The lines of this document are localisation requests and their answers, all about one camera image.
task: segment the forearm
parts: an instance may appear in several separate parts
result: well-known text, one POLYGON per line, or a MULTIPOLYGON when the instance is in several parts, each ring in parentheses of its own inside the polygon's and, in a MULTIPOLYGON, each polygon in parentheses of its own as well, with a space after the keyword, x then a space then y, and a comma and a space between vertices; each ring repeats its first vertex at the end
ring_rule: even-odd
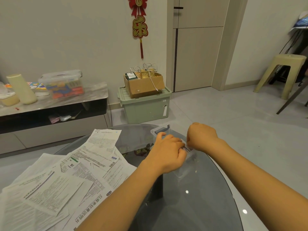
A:
POLYGON ((128 230, 142 201, 159 174, 143 161, 78 227, 83 230, 128 230))
POLYGON ((223 140, 206 151, 269 230, 308 230, 308 200, 223 140))

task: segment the left hand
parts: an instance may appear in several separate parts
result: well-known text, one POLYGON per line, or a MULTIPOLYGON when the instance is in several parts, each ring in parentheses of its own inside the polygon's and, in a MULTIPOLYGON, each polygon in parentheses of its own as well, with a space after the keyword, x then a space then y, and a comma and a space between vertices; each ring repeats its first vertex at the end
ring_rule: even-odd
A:
POLYGON ((181 139, 168 135, 164 139, 166 133, 160 132, 156 137, 156 141, 150 151, 145 162, 149 167, 157 170, 159 175, 172 172, 181 167, 186 159, 186 151, 182 149, 185 144, 181 139))

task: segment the white wall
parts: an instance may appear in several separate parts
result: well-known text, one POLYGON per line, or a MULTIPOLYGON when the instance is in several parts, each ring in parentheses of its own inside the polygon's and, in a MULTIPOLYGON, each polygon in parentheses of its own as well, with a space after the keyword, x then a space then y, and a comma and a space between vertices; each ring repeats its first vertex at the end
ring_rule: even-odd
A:
MULTIPOLYGON (((148 0, 144 62, 166 75, 167 0, 148 0)), ((128 0, 1 0, 0 75, 21 73, 37 81, 44 73, 80 69, 85 83, 106 81, 118 103, 123 74, 142 66, 132 36, 128 0)))
POLYGON ((308 0, 248 0, 226 84, 260 79, 304 10, 308 0))

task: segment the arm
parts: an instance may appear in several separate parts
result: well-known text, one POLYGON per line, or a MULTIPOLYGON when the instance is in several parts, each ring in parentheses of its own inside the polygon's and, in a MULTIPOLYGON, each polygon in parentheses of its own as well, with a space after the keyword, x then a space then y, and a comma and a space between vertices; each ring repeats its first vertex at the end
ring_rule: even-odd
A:
POLYGON ((308 199, 233 150, 204 124, 193 123, 187 144, 212 157, 270 230, 308 230, 308 199))
POLYGON ((77 231, 129 229, 142 201, 155 180, 163 173, 178 169, 185 161, 185 144, 172 135, 159 133, 145 160, 133 174, 109 195, 77 228, 77 231))

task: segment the door frame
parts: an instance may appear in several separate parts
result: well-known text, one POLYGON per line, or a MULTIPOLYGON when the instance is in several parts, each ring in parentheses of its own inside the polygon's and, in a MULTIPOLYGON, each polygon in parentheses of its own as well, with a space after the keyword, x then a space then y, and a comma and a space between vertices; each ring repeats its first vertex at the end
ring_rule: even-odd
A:
MULTIPOLYGON (((237 37, 241 29, 248 0, 229 0, 229 7, 221 37, 220 48, 216 61, 212 87, 225 90, 229 68, 231 65, 237 37)), ((167 68, 166 85, 173 88, 174 71, 172 71, 172 44, 173 44, 173 5, 174 0, 167 0, 167 68)))

